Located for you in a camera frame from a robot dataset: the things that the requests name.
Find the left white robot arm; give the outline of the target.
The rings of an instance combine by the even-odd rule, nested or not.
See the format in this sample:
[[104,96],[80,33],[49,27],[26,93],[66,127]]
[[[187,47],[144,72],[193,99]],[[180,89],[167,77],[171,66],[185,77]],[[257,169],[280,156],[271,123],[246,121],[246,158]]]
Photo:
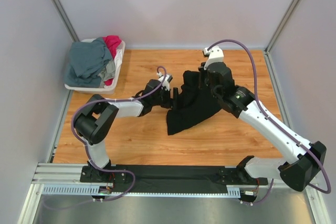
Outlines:
[[71,130],[81,141],[88,156],[93,178],[104,183],[110,178],[110,159],[105,138],[117,118],[141,117],[155,106],[174,109],[177,106],[178,88],[170,89],[169,82],[150,80],[145,89],[129,99],[105,99],[95,94],[80,107],[71,119]]

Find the black t-shirt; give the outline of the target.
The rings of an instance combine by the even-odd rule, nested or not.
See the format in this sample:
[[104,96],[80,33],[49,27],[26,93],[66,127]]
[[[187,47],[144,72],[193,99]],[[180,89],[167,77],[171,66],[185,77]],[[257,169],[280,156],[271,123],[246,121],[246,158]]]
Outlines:
[[166,114],[167,134],[188,130],[211,118],[221,110],[208,88],[199,88],[199,72],[183,73],[182,92],[177,95],[177,105]]

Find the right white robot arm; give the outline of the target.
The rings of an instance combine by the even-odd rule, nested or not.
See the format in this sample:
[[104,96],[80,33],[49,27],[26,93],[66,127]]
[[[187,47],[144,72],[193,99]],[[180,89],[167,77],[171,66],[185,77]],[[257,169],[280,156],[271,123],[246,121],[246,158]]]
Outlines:
[[199,66],[201,87],[206,88],[220,107],[256,129],[282,154],[281,158],[247,156],[239,164],[237,179],[248,184],[254,178],[281,179],[295,191],[303,191],[321,170],[326,146],[311,143],[267,111],[247,88],[234,83],[223,62]]

